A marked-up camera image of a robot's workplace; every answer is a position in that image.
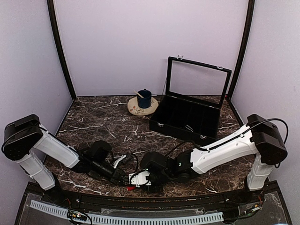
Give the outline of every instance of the open black case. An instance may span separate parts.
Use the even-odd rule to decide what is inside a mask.
[[[169,57],[166,95],[150,130],[200,145],[214,142],[230,76],[229,69]]]

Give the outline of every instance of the white wall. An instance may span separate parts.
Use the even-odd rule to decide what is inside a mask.
[[[234,70],[248,5],[247,0],[55,2],[79,96],[143,88],[161,94],[169,56]]]
[[[32,113],[55,133],[71,97],[56,53],[47,2],[2,0],[0,17],[0,144],[8,123]],[[1,224],[14,224],[28,180],[15,162],[0,153]]]
[[[244,122],[257,113],[290,128],[278,180],[293,224],[300,224],[300,1],[256,1],[253,25],[233,103]],[[282,136],[285,128],[280,123]]]

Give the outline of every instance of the metal latch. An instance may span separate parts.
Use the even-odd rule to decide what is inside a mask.
[[[183,55],[178,55],[178,56],[177,56],[177,59],[178,59],[178,60],[182,60],[182,59],[183,59]]]

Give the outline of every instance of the red object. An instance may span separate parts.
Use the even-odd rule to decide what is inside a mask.
[[[135,189],[135,186],[129,186],[129,187],[126,187],[127,188],[127,191],[133,191]]]

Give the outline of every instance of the marble tabletop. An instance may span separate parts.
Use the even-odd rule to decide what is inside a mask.
[[[162,154],[182,142],[149,130],[150,116],[134,116],[127,110],[127,102],[133,96],[78,97],[70,108],[58,137],[79,150],[90,146],[94,141],[104,140],[111,144],[115,158],[132,152],[141,161],[147,151]],[[225,137],[239,128],[228,103],[224,101],[218,139]],[[170,156],[175,157],[180,151],[191,148],[189,145],[176,150]],[[220,193],[241,189],[244,178],[250,172],[254,156],[241,157],[215,167],[199,178],[187,183],[170,182],[162,193],[148,193],[136,188],[127,191],[102,177],[93,174],[78,174],[64,167],[60,162],[47,157],[46,167],[54,172],[65,190],[80,193],[120,196],[120,197],[179,197]],[[135,161],[121,166],[127,173],[135,169]]]

